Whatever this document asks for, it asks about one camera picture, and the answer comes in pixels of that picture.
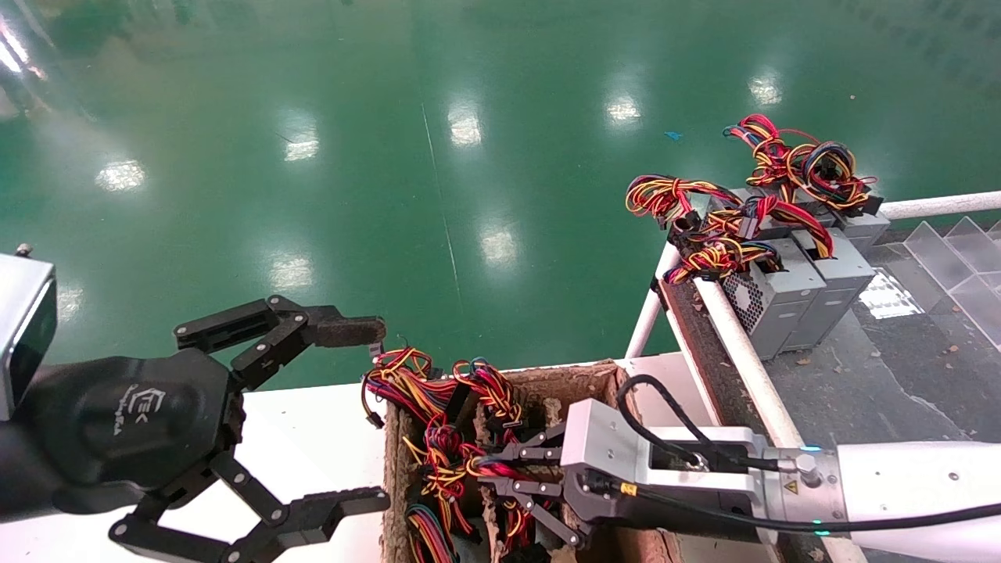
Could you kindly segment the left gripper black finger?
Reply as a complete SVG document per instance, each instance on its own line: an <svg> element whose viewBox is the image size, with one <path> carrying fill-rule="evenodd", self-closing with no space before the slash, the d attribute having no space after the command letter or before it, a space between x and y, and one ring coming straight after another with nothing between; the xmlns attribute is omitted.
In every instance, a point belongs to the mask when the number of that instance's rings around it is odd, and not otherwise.
<svg viewBox="0 0 1001 563"><path fill-rule="evenodd" d="M208 355L249 343L231 361L230 371L241 389L258 389L311 346L371 348L381 343L386 324L378 316L343 316L331 304L305 307L269 296L187 321L173 335L178 349Z"/></svg>

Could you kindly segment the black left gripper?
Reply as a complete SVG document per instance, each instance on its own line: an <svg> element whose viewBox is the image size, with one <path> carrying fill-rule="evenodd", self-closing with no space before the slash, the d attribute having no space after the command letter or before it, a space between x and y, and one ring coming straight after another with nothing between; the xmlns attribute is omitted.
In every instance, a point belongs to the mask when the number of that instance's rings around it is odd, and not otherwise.
<svg viewBox="0 0 1001 563"><path fill-rule="evenodd" d="M235 459L246 420L229 370L200 350L43 366L2 424L4 522L135 506L108 531L126 551L162 562L274 562L327 543L357 515L389 510L380 487L283 504ZM161 526L221 481L257 514L235 542Z"/></svg>

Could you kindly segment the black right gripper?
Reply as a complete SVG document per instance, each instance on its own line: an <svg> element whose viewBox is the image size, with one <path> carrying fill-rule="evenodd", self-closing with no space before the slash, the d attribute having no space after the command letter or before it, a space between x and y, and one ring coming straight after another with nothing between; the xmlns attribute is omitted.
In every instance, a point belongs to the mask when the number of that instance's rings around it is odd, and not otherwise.
<svg viewBox="0 0 1001 563"><path fill-rule="evenodd" d="M555 466L561 463L566 423L532 432L528 438L493 444L486 455L479 456L479 470L515 470L530 466ZM711 537L747 543L771 543L771 532L736 522L714 519L694 511L655 500L596 491L591 476L607 478L589 467L565 468L561 483L547 483L511 477L480 477L479 484L493 490L500 501L503 545L522 548L535 539L529 527L540 524L558 540L572 548L583 547L583 532L569 527L553 509L565 502L583 523L625 529L662 529L671 533ZM733 516L753 516L752 500L746 492L723 491L694 485L655 486L658 494L672 497L697 508L726 512Z"/></svg>

